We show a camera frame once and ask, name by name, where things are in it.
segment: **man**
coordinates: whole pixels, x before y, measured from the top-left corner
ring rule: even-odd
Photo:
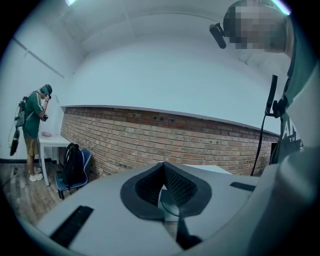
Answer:
[[[30,173],[30,181],[35,182],[41,180],[41,169],[34,167],[35,155],[38,154],[38,132],[40,119],[45,116],[48,103],[52,93],[52,88],[49,84],[46,84],[41,89],[34,91],[26,100],[25,104],[25,119],[26,122],[22,128],[26,153],[27,153],[27,167]],[[41,105],[41,99],[44,99],[44,106]]]
[[[265,4],[249,0],[235,2],[224,16],[223,30],[236,48],[284,53],[291,59],[288,80],[276,112],[281,120],[280,138],[270,158],[271,164],[280,163],[303,147],[286,110],[306,84],[317,56],[292,14],[285,16]]]

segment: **wooden floor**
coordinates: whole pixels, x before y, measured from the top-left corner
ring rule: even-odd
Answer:
[[[26,164],[0,163],[0,184],[4,195],[15,214],[33,225],[62,201],[55,182],[55,174],[62,167],[51,162],[46,162],[45,166],[50,186],[46,186],[44,178],[31,182]],[[68,191],[63,194],[65,198],[70,196]],[[174,239],[177,236],[177,224],[169,221],[164,223]]]

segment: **khaki shorts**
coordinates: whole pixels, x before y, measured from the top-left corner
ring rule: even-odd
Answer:
[[[26,145],[26,154],[28,156],[34,156],[38,154],[38,138],[24,137]]]

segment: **green shirt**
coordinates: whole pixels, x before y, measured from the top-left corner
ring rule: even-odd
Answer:
[[[286,98],[287,100],[285,106],[286,111],[307,83],[318,59],[302,29],[296,21],[293,19],[291,19],[291,21],[294,29],[294,46],[290,68],[287,73],[288,81],[282,95],[282,98]],[[303,147],[301,138],[296,132],[295,125],[289,118],[287,112],[285,112],[280,119],[281,133],[278,144],[271,157],[272,164],[280,163],[287,155]]]
[[[24,118],[27,119],[28,116],[32,113],[30,118],[25,122],[24,126],[22,127],[23,135],[28,136],[30,138],[37,138],[39,132],[39,125],[40,125],[40,117],[38,116],[44,108],[41,106],[41,97],[39,93],[33,92],[26,100],[25,104],[25,116]]]

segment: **white wall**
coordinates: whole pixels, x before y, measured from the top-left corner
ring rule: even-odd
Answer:
[[[213,43],[182,37],[141,38],[89,55],[64,106],[130,106],[261,126],[270,80]],[[280,133],[269,117],[265,130]]]
[[[43,65],[15,41],[9,43],[0,64],[0,159],[26,159],[22,130],[17,152],[10,157],[9,144],[13,137],[12,132],[8,141],[10,128],[18,103],[24,96],[45,84],[52,86],[53,93],[47,109],[49,119],[40,122],[40,132],[60,134],[63,111],[58,101],[63,101],[69,80],[83,58],[76,48],[67,48],[56,34],[33,16],[24,22],[14,37],[64,78]],[[49,150],[45,151],[45,155],[51,158]]]

